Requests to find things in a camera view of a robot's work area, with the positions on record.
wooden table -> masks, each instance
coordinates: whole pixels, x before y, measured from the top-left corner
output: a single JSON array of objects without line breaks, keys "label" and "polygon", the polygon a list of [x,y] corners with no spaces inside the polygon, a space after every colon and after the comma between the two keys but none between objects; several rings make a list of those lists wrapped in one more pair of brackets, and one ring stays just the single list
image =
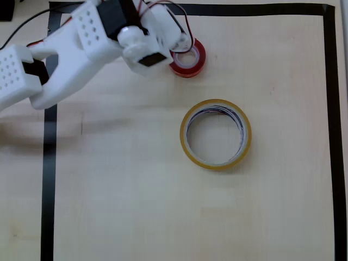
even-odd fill
[{"label": "wooden table", "polygon": [[[346,259],[340,4],[285,2],[185,5],[207,51],[195,78],[168,67],[144,78],[118,59],[58,107],[3,111],[0,260]],[[44,3],[24,1],[0,42]],[[262,3],[283,4],[247,6]],[[66,16],[38,17],[14,42]],[[185,113],[210,98],[237,104],[252,126],[247,158],[227,172],[200,169],[179,142]]]}]

red tape roll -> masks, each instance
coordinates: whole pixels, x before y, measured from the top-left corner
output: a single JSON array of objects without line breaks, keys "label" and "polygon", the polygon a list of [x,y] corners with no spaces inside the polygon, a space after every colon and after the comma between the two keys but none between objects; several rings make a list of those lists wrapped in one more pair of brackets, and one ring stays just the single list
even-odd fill
[{"label": "red tape roll", "polygon": [[182,64],[179,61],[179,53],[172,53],[174,62],[172,62],[169,66],[177,76],[183,78],[191,78],[202,71],[203,65],[206,62],[206,50],[204,49],[201,42],[196,39],[195,44],[193,45],[190,52],[195,55],[196,59],[192,64],[189,65]]}]

tape roll core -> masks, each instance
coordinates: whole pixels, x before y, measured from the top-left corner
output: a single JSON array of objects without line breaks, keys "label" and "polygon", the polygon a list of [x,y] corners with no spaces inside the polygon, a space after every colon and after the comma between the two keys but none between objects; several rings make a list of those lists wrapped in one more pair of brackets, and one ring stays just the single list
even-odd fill
[{"label": "tape roll core", "polygon": [[[200,159],[193,153],[188,143],[188,131],[193,121],[205,113],[222,113],[229,116],[238,126],[240,131],[240,144],[237,153],[227,162],[213,164]],[[251,126],[244,112],[235,104],[229,101],[212,99],[206,100],[193,106],[184,116],[180,127],[180,142],[185,154],[198,166],[208,170],[225,170],[240,162],[247,154],[251,143]]]}]

tape roll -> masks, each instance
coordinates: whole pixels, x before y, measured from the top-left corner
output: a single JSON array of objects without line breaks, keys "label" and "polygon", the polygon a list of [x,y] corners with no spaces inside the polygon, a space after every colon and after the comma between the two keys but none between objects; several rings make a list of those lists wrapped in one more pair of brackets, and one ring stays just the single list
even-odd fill
[{"label": "tape roll", "polygon": [[[227,162],[222,164],[208,163],[191,150],[188,144],[188,131],[193,121],[205,113],[222,113],[229,116],[238,126],[240,131],[240,145],[237,153]],[[240,162],[247,154],[251,143],[251,126],[245,113],[235,104],[229,101],[212,99],[193,106],[185,115],[180,127],[180,142],[185,154],[198,166],[208,170],[225,170]]]},{"label": "tape roll", "polygon": [[195,44],[190,52],[195,56],[195,60],[191,64],[183,64],[178,58],[180,53],[172,53],[174,62],[169,66],[177,76],[191,78],[202,71],[203,65],[206,62],[206,50],[201,42],[195,39]]}]

wooden surface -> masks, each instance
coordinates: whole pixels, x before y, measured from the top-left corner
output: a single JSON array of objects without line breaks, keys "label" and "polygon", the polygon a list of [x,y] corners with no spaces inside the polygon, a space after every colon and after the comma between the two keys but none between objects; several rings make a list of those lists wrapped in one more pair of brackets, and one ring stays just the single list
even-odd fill
[{"label": "wooden surface", "polygon": [[[1,43],[38,11],[24,15],[29,2],[0,24]],[[320,2],[337,7],[347,159],[339,1]],[[15,41],[42,38],[47,17]],[[207,50],[199,76],[144,78],[119,59],[58,105],[54,260],[334,260],[322,17],[189,21]],[[252,126],[247,158],[228,172],[200,169],[179,143],[185,113],[210,98],[237,104]],[[29,101],[0,115],[0,260],[40,259],[43,115]]]}]

